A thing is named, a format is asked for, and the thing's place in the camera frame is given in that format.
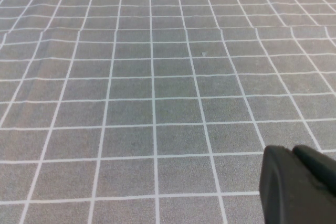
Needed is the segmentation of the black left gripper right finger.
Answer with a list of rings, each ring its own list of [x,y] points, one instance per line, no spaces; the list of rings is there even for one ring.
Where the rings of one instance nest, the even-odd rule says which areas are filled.
[[[310,173],[335,196],[335,160],[306,145],[296,145],[292,152]]]

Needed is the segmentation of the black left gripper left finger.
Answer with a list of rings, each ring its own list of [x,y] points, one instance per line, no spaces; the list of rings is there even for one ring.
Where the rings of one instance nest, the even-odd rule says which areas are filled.
[[[335,196],[292,149],[264,149],[259,194],[265,223],[335,223]]]

